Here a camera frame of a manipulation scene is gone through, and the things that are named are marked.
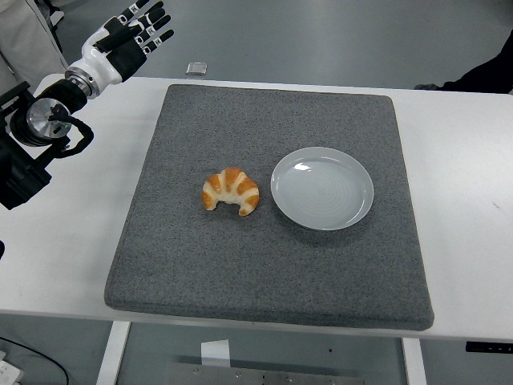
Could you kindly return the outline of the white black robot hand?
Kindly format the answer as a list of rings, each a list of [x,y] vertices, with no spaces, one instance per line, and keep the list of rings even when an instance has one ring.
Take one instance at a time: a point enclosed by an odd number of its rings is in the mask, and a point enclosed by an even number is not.
[[[136,1],[109,18],[82,47],[82,57],[66,70],[87,97],[100,95],[107,86],[131,78],[147,57],[174,35],[162,29],[171,21],[162,1]]]

